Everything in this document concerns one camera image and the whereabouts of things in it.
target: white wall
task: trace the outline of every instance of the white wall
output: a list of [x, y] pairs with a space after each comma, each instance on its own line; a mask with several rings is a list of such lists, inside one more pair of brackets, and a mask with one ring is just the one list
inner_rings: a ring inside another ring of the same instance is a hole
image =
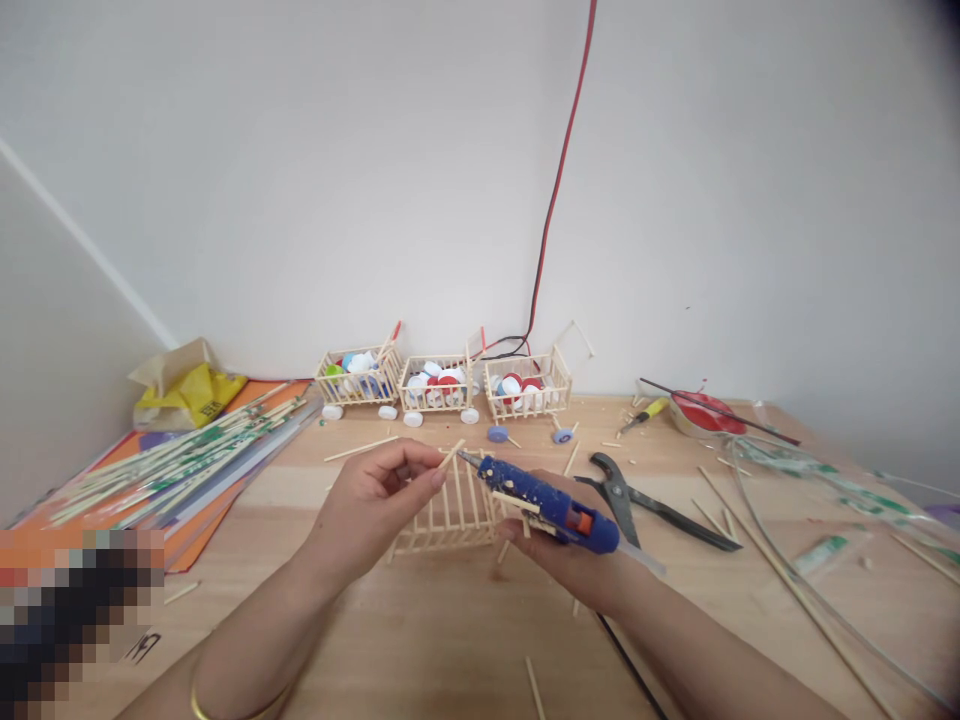
[[126, 374], [160, 345], [4, 153], [0, 307], [5, 527], [129, 431]]
[[[526, 323], [586, 0], [8, 0], [0, 136], [180, 341], [310, 374]], [[600, 0], [535, 344], [960, 487], [960, 97], [907, 0]]]

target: yellow plastic bag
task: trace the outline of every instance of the yellow plastic bag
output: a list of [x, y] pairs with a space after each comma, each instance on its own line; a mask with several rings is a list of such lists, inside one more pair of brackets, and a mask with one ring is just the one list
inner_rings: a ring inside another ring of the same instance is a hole
[[216, 418], [247, 378], [215, 370], [214, 362], [207, 341], [197, 338], [155, 355], [130, 373], [131, 380], [147, 386], [133, 408], [134, 430], [193, 430]]

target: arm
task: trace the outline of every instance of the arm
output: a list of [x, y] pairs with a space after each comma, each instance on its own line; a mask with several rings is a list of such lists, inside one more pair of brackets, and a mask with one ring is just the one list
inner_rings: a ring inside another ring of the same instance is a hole
[[[542, 470], [533, 474], [609, 515], [593, 488]], [[506, 520], [499, 532], [574, 597], [616, 620], [688, 717], [843, 718], [823, 698], [623, 553], [594, 555], [560, 545], [541, 532], [526, 539], [519, 529], [519, 520]]]
[[348, 460], [296, 554], [117, 720], [193, 718], [192, 687], [210, 717], [248, 718], [269, 707], [309, 658], [337, 596], [443, 485], [435, 469], [442, 460], [413, 440]]

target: glue gun nozzle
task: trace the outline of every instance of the glue gun nozzle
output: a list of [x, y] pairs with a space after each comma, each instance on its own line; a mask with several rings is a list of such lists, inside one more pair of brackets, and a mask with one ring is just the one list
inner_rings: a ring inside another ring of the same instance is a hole
[[483, 462], [481, 458], [478, 458], [476, 455], [471, 455], [470, 453], [464, 452], [463, 450], [457, 450], [457, 455], [462, 457], [466, 462], [470, 463], [475, 468], [479, 468], [480, 463]]

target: bundle of sticks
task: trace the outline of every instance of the bundle of sticks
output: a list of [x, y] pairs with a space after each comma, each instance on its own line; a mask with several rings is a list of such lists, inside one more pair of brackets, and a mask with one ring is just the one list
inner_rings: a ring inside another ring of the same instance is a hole
[[64, 502], [51, 516], [51, 526], [94, 511], [113, 517], [144, 501], [146, 504], [122, 516], [114, 528], [134, 527], [151, 517], [174, 516], [207, 481], [306, 404], [298, 395], [271, 410], [265, 408], [267, 399], [289, 385], [280, 385], [209, 425], [87, 473], [57, 495]]

